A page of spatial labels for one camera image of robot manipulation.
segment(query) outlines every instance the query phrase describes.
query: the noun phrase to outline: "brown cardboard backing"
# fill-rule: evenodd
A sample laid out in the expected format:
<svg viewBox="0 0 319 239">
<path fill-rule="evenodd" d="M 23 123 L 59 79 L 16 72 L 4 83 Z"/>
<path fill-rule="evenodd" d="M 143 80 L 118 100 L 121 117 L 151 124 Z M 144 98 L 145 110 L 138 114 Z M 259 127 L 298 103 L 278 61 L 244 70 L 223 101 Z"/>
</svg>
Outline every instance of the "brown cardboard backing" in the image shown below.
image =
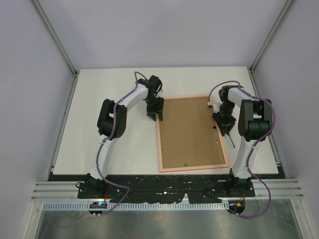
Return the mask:
<svg viewBox="0 0 319 239">
<path fill-rule="evenodd" d="M 163 118 L 157 120 L 160 172 L 229 166 L 207 96 L 165 99 Z"/>
</svg>

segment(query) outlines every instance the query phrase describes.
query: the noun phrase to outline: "gray wall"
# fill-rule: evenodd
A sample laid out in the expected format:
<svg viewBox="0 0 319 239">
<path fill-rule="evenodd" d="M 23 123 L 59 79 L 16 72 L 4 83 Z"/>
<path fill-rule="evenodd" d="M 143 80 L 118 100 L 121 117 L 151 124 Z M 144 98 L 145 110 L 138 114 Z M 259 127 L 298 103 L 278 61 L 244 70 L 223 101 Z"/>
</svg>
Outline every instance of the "gray wall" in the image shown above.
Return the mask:
<svg viewBox="0 0 319 239">
<path fill-rule="evenodd" d="M 285 0 L 39 0 L 77 69 L 248 66 Z"/>
<path fill-rule="evenodd" d="M 0 2 L 0 237 L 21 238 L 71 74 L 27 0 Z"/>
<path fill-rule="evenodd" d="M 275 137 L 319 225 L 319 1 L 298 0 L 256 71 L 278 112 Z"/>
</svg>

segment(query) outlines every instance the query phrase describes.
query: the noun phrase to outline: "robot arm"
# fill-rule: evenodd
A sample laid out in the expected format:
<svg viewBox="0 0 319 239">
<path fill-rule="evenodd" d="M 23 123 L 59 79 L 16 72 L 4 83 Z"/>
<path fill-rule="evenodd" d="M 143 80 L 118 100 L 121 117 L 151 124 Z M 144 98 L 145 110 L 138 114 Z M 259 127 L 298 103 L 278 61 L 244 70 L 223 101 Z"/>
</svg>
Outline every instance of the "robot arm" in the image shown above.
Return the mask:
<svg viewBox="0 0 319 239">
<path fill-rule="evenodd" d="M 272 112 L 263 101 L 253 99 L 242 92 L 238 86 L 224 86 L 219 91 L 222 104 L 213 104 L 215 113 L 213 118 L 218 124 L 222 135 L 229 134 L 235 125 L 236 119 L 232 116 L 235 105 L 240 108 L 238 131 L 241 142 L 236 161 L 230 174 L 234 178 L 248 179 L 251 174 L 247 170 L 246 162 L 254 143 L 269 131 L 272 125 Z M 249 160 L 252 167 L 257 151 L 264 139 L 259 142 Z"/>
<path fill-rule="evenodd" d="M 116 101 L 111 101 L 109 99 L 104 100 L 97 126 L 100 133 L 100 144 L 107 138 L 99 155 L 100 169 L 105 177 L 107 176 L 107 169 L 114 145 L 126 129 L 127 112 L 133 106 L 144 100 L 147 103 L 147 116 L 156 121 L 156 114 L 158 114 L 159 119 L 163 120 L 162 111 L 164 99 L 157 97 L 161 86 L 161 80 L 156 76 L 151 76 L 149 80 L 138 80 L 136 90 L 116 106 L 115 130 L 112 137 L 110 136 L 113 129 L 114 118 L 111 114 L 113 114 L 115 102 L 118 102 L 121 98 Z M 90 175 L 95 179 L 101 178 L 97 172 L 95 162 L 91 167 Z"/>
</svg>

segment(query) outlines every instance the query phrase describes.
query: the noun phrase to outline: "purple cable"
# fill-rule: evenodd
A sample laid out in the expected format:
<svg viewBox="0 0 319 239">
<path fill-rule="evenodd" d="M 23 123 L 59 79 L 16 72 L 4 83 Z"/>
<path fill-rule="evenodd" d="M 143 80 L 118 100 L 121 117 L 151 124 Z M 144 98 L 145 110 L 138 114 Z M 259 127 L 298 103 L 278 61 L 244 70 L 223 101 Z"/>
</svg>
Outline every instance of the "purple cable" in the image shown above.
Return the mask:
<svg viewBox="0 0 319 239">
<path fill-rule="evenodd" d="M 267 100 L 265 100 L 265 99 L 263 99 L 263 98 L 256 97 L 256 96 L 252 96 L 251 94 L 249 94 L 248 92 L 246 92 L 245 90 L 243 90 L 242 86 L 240 85 L 240 83 L 239 83 L 238 81 L 226 81 L 226 82 L 223 82 L 223 83 L 218 84 L 217 86 L 215 86 L 215 87 L 210 91 L 209 96 L 208 96 L 208 101 L 210 101 L 210 96 L 211 96 L 211 93 L 213 92 L 213 90 L 215 90 L 218 86 L 221 86 L 221 85 L 223 85 L 223 84 L 230 83 L 230 82 L 237 83 L 239 90 L 242 91 L 245 95 L 247 95 L 247 96 L 249 96 L 249 97 L 251 97 L 251 98 L 253 98 L 253 99 L 255 99 L 255 100 L 260 100 L 260 101 L 266 103 L 266 104 L 270 107 L 271 112 L 272 112 L 272 114 L 273 114 L 273 123 L 272 123 L 272 125 L 271 125 L 269 131 L 268 131 L 267 133 L 265 133 L 263 136 L 261 136 L 261 137 L 253 144 L 253 147 L 252 147 L 252 149 L 250 150 L 250 152 L 249 152 L 249 154 L 248 154 L 248 156 L 247 156 L 247 161 L 246 161 L 247 171 L 250 173 L 250 175 L 251 175 L 252 177 L 256 178 L 259 182 L 261 182 L 261 183 L 265 186 L 265 188 L 267 189 L 268 195 L 269 195 L 268 204 L 267 204 L 265 210 L 264 210 L 261 214 L 258 214 L 258 215 L 256 215 L 256 216 L 246 216 L 246 215 L 241 215 L 241 214 L 238 214 L 238 215 L 237 215 L 237 216 L 240 217 L 240 218 L 256 219 L 256 218 L 259 218 L 259 217 L 265 215 L 265 214 L 269 211 L 270 205 L 271 205 L 271 192 L 270 192 L 270 189 L 269 189 L 269 187 L 267 186 L 267 184 L 266 184 L 261 178 L 259 178 L 257 175 L 255 175 L 255 174 L 250 170 L 250 168 L 249 168 L 249 160 L 250 160 L 251 155 L 253 154 L 253 151 L 254 151 L 256 145 L 257 145 L 261 140 L 263 140 L 264 138 L 266 138 L 267 136 L 269 136 L 269 135 L 271 134 L 272 130 L 274 129 L 274 127 L 275 127 L 275 125 L 276 125 L 277 117 L 276 117 L 275 109 L 274 109 L 274 107 L 271 105 L 271 103 L 269 103 Z"/>
<path fill-rule="evenodd" d="M 109 183 L 109 184 L 111 184 L 111 185 L 113 185 L 113 186 L 116 186 L 116 187 L 119 187 L 119 188 L 125 188 L 125 189 L 127 190 L 126 193 L 124 194 L 124 196 L 118 201 L 117 204 L 115 204 L 110 210 L 107 210 L 107 211 L 103 212 L 101 215 L 105 215 L 105 214 L 108 214 L 108 213 L 110 213 L 111 211 L 113 211 L 121 202 L 123 202 L 123 200 L 127 197 L 127 195 L 128 195 L 129 192 L 130 192 L 130 188 L 129 188 L 128 186 L 123 186 L 123 185 L 120 185 L 120 184 L 113 183 L 113 182 L 107 180 L 106 177 L 104 177 L 104 176 L 102 175 L 102 172 L 101 172 L 100 167 L 99 167 L 99 157 L 100 157 L 100 153 L 101 153 L 102 147 L 103 147 L 103 145 L 105 144 L 106 140 L 108 140 L 109 138 L 112 138 L 113 135 L 114 135 L 115 125 L 116 125 L 116 107 L 117 107 L 117 105 L 118 105 L 119 103 L 121 103 L 124 99 L 126 99 L 128 96 L 130 96 L 134 91 L 136 91 L 136 89 L 137 89 L 137 87 L 138 87 L 138 84 L 139 84 L 139 83 L 138 83 L 137 74 L 143 76 L 143 77 L 146 79 L 146 77 L 145 77 L 142 73 L 137 72 L 137 71 L 134 72 L 134 75 L 135 75 L 135 87 L 134 87 L 134 89 L 132 89 L 130 92 L 128 92 L 125 96 L 123 96 L 121 99 L 119 99 L 119 100 L 114 104 L 114 107 L 113 107 L 113 128 L 112 128 L 112 132 L 111 132 L 111 134 L 110 134 L 109 137 L 105 137 L 105 138 L 102 140 L 101 145 L 100 145 L 99 150 L 98 150 L 98 153 L 97 153 L 97 155 L 96 155 L 96 161 L 95 161 L 95 162 L 96 162 L 96 169 L 97 169 L 97 171 L 98 171 L 100 177 L 101 177 L 105 182 L 107 182 L 107 183 Z"/>
<path fill-rule="evenodd" d="M 109 139 L 109 138 L 112 138 L 113 135 L 114 135 L 114 132 L 115 132 L 115 124 L 116 124 L 116 106 L 117 106 L 119 103 L 121 103 L 125 98 L 127 98 L 128 96 L 130 96 L 130 95 L 137 89 L 137 87 L 138 87 L 138 84 L 139 84 L 139 83 L 138 83 L 137 74 L 141 75 L 144 79 L 147 80 L 147 78 L 146 78 L 142 73 L 140 73 L 140 72 L 138 72 L 138 71 L 135 71 L 135 72 L 134 72 L 134 75 L 135 75 L 135 87 L 134 87 L 133 90 L 131 90 L 130 92 L 128 92 L 125 96 L 123 96 L 121 99 L 119 99 L 119 100 L 114 104 L 114 107 L 113 107 L 113 128 L 112 128 L 112 132 L 111 132 L 111 134 L 110 134 L 109 137 L 105 137 L 105 138 L 102 140 L 102 143 L 101 143 L 101 145 L 100 145 L 100 147 L 99 147 L 99 150 L 98 150 L 98 152 L 97 152 L 97 155 L 96 155 L 96 169 L 97 169 L 97 171 L 98 171 L 100 177 L 101 177 L 105 182 L 107 182 L 107 183 L 109 183 L 109 184 L 111 184 L 111 185 L 113 185 L 113 186 L 127 189 L 125 195 L 118 201 L 118 203 L 117 203 L 116 205 L 114 205 L 110 210 L 103 212 L 101 215 L 105 215 L 105 214 L 108 214 L 108 213 L 110 213 L 111 211 L 113 211 L 121 202 L 123 202 L 123 200 L 127 197 L 127 195 L 128 195 L 129 192 L 130 192 L 130 188 L 129 188 L 129 187 L 123 186 L 123 185 L 120 185 L 120 184 L 113 183 L 113 182 L 107 180 L 107 179 L 102 175 L 102 172 L 101 172 L 100 167 L 99 167 L 99 156 L 100 156 L 102 147 L 103 147 L 103 145 L 105 144 L 106 140 Z M 57 228 L 70 228 L 70 227 L 74 226 L 75 224 L 77 224 L 77 223 L 83 221 L 84 219 L 86 219 L 86 218 L 88 218 L 88 217 L 90 217 L 90 215 L 87 215 L 87 216 L 85 216 L 85 217 L 83 217 L 83 218 L 77 220 L 76 222 L 70 224 L 70 225 L 60 226 L 60 225 L 55 225 L 55 224 L 52 222 L 52 219 L 53 219 L 53 216 L 52 216 L 52 217 L 50 218 L 50 220 L 49 220 L 47 226 L 46 226 L 45 229 L 43 230 L 41 239 L 44 238 L 44 235 L 45 235 L 46 231 L 48 230 L 49 224 L 53 224 L 53 225 L 54 225 L 55 227 L 57 227 Z"/>
</svg>

